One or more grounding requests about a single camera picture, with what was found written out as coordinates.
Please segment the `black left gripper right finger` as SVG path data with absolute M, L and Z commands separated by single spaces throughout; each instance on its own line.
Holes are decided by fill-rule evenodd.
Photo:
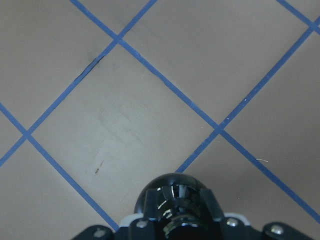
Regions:
M 238 213 L 226 213 L 213 223 L 212 240 L 311 240 L 309 235 L 283 222 L 265 224 L 262 230 L 252 227 L 248 219 Z

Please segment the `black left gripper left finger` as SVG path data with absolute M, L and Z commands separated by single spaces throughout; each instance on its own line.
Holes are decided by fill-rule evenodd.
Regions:
M 120 221 L 113 232 L 104 225 L 92 225 L 78 233 L 73 240 L 154 240 L 155 228 L 152 221 L 142 214 L 131 214 Z

